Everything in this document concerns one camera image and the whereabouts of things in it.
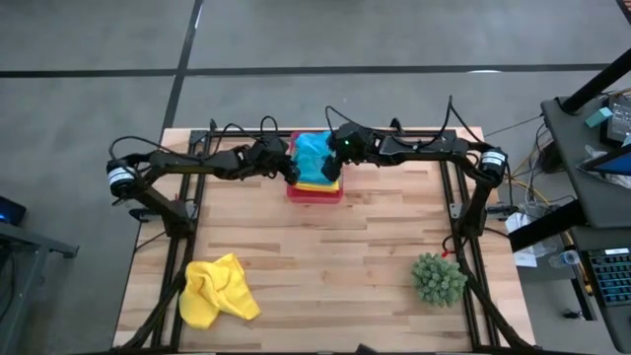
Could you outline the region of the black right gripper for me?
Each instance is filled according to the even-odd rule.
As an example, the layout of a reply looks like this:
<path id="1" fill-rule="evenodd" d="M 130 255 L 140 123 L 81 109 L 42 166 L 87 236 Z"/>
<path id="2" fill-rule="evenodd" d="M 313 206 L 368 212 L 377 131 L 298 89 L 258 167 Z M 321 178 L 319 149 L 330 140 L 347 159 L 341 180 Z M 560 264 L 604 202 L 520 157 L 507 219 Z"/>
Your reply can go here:
<path id="1" fill-rule="evenodd" d="M 372 128 L 344 123 L 333 132 L 333 157 L 327 157 L 321 173 L 331 182 L 341 176 L 343 164 L 378 162 L 379 134 Z"/>

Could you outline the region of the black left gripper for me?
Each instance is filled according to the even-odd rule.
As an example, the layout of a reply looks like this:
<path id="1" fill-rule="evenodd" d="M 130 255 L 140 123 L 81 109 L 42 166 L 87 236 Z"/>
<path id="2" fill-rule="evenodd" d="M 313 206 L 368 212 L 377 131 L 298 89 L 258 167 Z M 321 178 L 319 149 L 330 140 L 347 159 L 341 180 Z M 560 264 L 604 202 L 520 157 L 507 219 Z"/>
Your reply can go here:
<path id="1" fill-rule="evenodd" d="M 275 135 L 263 135 L 245 153 L 246 160 L 258 175 L 280 173 L 289 185 L 300 178 L 300 170 L 287 155 L 288 143 Z"/>

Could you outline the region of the yellow microfiber towel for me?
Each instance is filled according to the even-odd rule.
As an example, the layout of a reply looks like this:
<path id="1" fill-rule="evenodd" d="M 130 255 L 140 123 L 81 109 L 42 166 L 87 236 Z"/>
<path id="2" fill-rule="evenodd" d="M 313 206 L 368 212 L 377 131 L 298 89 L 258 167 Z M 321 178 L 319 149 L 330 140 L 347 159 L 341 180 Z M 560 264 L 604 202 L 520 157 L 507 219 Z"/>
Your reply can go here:
<path id="1" fill-rule="evenodd" d="M 339 181 L 330 183 L 297 182 L 294 188 L 310 192 L 337 193 L 340 190 L 340 183 Z"/>
<path id="2" fill-rule="evenodd" d="M 215 261 L 192 261 L 185 268 L 185 286 L 178 298 L 179 315 L 191 327 L 206 329 L 220 313 L 242 320 L 261 314 L 233 253 Z"/>

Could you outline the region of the blue microfiber towel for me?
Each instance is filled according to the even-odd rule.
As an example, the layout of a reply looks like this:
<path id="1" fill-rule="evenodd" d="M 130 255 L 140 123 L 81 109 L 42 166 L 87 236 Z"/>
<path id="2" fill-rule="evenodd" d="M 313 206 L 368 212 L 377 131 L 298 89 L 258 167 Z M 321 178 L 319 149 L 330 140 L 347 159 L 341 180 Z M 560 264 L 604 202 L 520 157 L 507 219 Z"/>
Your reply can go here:
<path id="1" fill-rule="evenodd" d="M 298 182 L 332 184 L 332 181 L 321 172 L 326 158 L 330 155 L 327 144 L 330 135 L 330 131 L 303 132 L 294 140 L 292 160 L 300 171 Z"/>

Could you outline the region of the green artificial plant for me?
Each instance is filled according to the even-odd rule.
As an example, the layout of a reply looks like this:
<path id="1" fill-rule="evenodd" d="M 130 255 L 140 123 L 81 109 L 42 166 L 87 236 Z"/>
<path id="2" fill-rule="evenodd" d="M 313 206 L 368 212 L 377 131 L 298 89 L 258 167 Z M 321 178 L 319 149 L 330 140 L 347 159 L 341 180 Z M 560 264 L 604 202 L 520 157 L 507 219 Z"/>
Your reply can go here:
<path id="1" fill-rule="evenodd" d="M 456 263 L 440 254 L 420 254 L 411 269 L 412 286 L 419 299 L 432 306 L 450 308 L 460 301 L 467 277 Z"/>

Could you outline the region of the white crumpled paper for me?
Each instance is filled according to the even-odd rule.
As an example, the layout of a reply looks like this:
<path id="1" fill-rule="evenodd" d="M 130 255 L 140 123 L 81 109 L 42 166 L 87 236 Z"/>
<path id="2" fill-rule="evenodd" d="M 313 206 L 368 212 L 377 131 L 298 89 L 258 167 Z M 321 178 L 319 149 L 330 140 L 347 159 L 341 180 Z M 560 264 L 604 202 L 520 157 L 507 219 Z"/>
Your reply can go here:
<path id="1" fill-rule="evenodd" d="M 506 231 L 512 233 L 518 228 L 530 223 L 527 214 L 516 212 L 510 215 L 505 221 Z M 516 266 L 537 268 L 536 255 L 533 247 L 528 247 L 514 252 L 514 260 Z"/>

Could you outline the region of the black power adapter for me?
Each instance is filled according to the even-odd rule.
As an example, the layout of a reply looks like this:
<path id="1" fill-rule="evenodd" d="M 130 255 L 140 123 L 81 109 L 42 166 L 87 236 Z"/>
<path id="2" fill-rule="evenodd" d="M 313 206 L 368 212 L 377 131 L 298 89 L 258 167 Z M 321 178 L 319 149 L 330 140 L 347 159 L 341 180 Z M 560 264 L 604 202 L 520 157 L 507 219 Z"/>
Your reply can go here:
<path id="1" fill-rule="evenodd" d="M 554 174 L 564 170 L 560 152 L 554 141 L 541 149 L 538 160 L 541 170 L 546 174 Z"/>

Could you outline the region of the clear plastic bottle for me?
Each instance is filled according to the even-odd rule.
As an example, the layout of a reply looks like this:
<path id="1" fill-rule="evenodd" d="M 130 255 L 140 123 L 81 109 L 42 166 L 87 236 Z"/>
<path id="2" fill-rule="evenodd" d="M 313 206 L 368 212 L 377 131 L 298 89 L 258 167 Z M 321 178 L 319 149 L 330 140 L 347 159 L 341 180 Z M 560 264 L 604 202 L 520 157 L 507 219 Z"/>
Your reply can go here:
<path id="1" fill-rule="evenodd" d="M 557 269 L 575 266 L 580 262 L 580 255 L 574 249 L 564 250 L 560 253 L 551 255 L 548 259 L 549 265 Z"/>

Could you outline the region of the dark side table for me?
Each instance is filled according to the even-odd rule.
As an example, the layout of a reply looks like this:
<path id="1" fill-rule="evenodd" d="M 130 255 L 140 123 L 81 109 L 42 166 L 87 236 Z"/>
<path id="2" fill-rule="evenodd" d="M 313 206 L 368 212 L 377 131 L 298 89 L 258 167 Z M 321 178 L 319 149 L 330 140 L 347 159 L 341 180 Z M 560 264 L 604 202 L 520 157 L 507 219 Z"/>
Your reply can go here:
<path id="1" fill-rule="evenodd" d="M 77 245 L 0 222 L 0 355 L 16 355 L 48 255 L 74 258 Z"/>

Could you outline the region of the small teal box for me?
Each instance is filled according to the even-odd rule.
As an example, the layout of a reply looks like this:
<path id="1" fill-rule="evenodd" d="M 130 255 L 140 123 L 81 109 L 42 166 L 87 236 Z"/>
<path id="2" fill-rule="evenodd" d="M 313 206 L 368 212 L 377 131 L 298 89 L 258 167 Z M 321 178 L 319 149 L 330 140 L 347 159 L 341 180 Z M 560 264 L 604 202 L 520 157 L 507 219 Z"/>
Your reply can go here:
<path id="1" fill-rule="evenodd" d="M 595 128 L 612 117 L 612 111 L 608 107 L 602 107 L 592 113 L 586 120 L 585 124 L 589 128 Z"/>

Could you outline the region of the black diagonal pole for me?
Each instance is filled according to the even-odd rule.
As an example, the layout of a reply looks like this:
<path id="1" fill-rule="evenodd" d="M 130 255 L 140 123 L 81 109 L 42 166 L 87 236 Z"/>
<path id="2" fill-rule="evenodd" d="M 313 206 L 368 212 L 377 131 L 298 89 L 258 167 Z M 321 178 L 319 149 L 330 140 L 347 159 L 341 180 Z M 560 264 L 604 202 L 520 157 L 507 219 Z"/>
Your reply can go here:
<path id="1" fill-rule="evenodd" d="M 631 71 L 631 47 L 565 100 L 561 109 L 574 114 L 599 93 Z"/>

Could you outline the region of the grey side desk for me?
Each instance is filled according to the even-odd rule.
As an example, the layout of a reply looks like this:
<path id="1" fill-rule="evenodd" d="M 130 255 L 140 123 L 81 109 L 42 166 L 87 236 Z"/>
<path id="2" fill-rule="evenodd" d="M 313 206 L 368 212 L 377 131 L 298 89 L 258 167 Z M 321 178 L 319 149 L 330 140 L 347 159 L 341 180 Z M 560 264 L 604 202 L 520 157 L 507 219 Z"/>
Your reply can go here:
<path id="1" fill-rule="evenodd" d="M 587 158 L 587 145 L 608 150 L 599 142 L 597 131 L 585 124 L 588 116 L 602 107 L 602 101 L 592 100 L 574 114 L 568 114 L 560 107 L 565 100 L 544 101 L 541 109 L 577 199 L 510 233 L 511 246 L 518 251 L 569 231 L 615 348 L 631 354 L 631 306 L 606 307 L 603 304 L 587 257 L 587 251 L 592 249 L 631 249 L 631 189 L 605 182 L 579 169 L 579 164 Z"/>

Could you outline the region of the blue-lit black device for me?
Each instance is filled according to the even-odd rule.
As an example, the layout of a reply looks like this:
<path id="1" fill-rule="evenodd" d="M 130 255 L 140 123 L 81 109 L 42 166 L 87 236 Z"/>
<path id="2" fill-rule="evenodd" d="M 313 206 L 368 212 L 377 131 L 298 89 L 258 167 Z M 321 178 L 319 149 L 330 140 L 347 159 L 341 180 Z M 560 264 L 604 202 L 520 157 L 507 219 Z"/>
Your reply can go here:
<path id="1" fill-rule="evenodd" d="M 27 208 L 11 199 L 0 196 L 0 223 L 20 226 Z"/>

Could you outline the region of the backlit computer keyboard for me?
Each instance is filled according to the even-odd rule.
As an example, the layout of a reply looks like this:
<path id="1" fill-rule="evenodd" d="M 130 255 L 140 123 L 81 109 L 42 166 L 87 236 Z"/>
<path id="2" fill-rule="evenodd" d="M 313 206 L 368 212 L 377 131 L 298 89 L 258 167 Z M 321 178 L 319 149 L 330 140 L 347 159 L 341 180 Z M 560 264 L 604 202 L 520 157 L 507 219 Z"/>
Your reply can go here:
<path id="1" fill-rule="evenodd" d="M 631 248 L 592 249 L 587 257 L 603 304 L 631 306 Z"/>

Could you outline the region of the black aluminium table frame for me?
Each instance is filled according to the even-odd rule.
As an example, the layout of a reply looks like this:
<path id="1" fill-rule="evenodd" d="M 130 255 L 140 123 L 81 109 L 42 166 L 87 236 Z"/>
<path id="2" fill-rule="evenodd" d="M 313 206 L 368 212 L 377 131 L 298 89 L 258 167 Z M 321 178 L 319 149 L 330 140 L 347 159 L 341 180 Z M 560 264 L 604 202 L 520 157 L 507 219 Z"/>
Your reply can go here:
<path id="1" fill-rule="evenodd" d="M 456 130 L 330 133 L 334 204 L 289 196 L 293 128 L 171 129 L 112 156 L 118 200 L 144 205 L 115 355 L 356 351 L 532 355 L 510 242 L 481 237 L 508 162 Z"/>

